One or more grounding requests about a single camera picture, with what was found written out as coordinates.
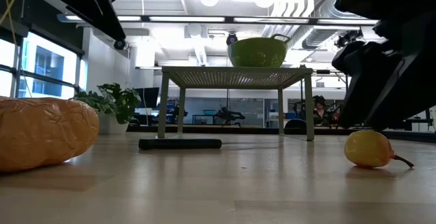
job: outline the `yellow cable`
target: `yellow cable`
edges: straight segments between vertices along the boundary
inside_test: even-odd
[[[12,6],[14,5],[15,0],[11,0],[11,3],[7,5],[7,9],[6,12],[2,15],[2,17],[0,18],[0,26],[3,23],[3,21],[5,20],[6,16],[10,13]]]
[[[16,43],[14,23],[12,22],[12,14],[9,13],[8,15],[9,15],[9,25],[11,26],[11,31],[12,31],[12,38],[14,39],[14,44],[17,46],[18,44]]]

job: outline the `potted plant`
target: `potted plant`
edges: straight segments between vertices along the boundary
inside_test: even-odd
[[[74,99],[83,101],[96,110],[100,120],[100,134],[123,134],[134,118],[135,108],[140,103],[139,94],[132,89],[121,89],[120,85],[97,86],[102,95],[89,91],[80,92]]]

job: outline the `monitor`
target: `monitor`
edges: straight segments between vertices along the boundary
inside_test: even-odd
[[[141,97],[138,108],[156,108],[159,88],[134,89]]]

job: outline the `table leg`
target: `table leg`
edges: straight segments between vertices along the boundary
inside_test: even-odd
[[[305,76],[305,93],[306,93],[306,134],[307,140],[315,139],[315,128],[313,124],[313,102],[312,102],[312,76]]]
[[[178,98],[178,126],[177,133],[183,133],[183,119],[185,118],[185,97],[186,97],[186,89],[180,88],[180,95]]]
[[[162,73],[161,86],[161,105],[159,109],[159,126],[157,128],[157,137],[165,138],[166,126],[166,105],[168,100],[168,85],[170,83],[170,75],[167,72]]]
[[[279,135],[285,135],[285,127],[283,126],[283,89],[280,88],[279,92]]]

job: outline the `bowl handle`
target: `bowl handle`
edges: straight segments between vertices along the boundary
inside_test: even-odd
[[[274,34],[273,36],[271,36],[271,38],[276,38],[276,37],[284,37],[286,40],[284,41],[285,42],[285,44],[287,44],[290,40],[291,40],[291,38],[290,37],[288,37],[288,36],[284,36],[284,35],[282,35],[282,34],[280,34],[280,33],[276,33],[276,34]]]

